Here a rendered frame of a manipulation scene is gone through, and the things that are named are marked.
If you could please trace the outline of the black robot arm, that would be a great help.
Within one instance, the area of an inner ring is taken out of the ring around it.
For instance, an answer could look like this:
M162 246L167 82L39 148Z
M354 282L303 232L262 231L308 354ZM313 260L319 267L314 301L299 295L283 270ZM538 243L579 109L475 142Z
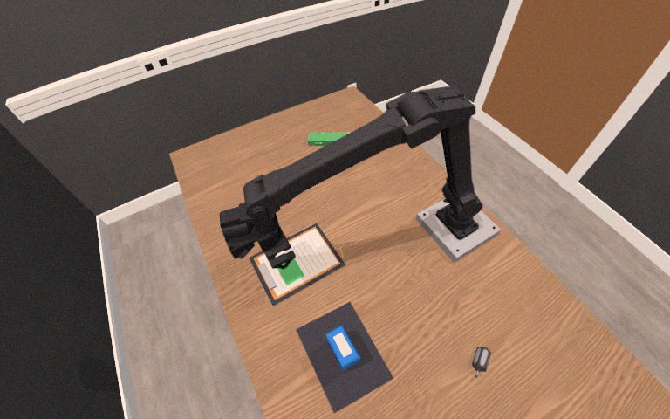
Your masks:
M386 112L363 127L287 167L247 182L243 187L245 203L220 212L222 234L233 258L243 259L256 241L263 252L276 247L272 235L257 232L273 233L278 226L276 212L302 192L388 148L404 143L415 148L440 132L448 174L442 188L443 202L450 206L435 215L462 240L479 228L473 217L482 209L471 173L469 121L474 114L475 105L457 86L410 91L387 102Z

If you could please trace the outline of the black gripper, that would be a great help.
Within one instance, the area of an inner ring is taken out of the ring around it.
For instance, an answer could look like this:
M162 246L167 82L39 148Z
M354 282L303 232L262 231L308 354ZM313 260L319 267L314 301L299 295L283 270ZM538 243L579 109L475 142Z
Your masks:
M257 231L256 231L257 232ZM291 248L291 244L289 243L288 239L286 238L285 234L283 233L281 227L277 226L277 229L270 234L261 234L257 232L259 235L262 236L270 236L272 235L274 237L276 247L266 251L264 254L267 257L270 266L273 269L279 268L279 269L285 269L288 267L289 263L291 260L293 260L296 257L296 254L294 251L290 251L288 253L283 253L282 255L276 257L276 255L281 252L281 251L287 251L288 249ZM286 262L286 263L285 263ZM285 263L285 265L282 265Z

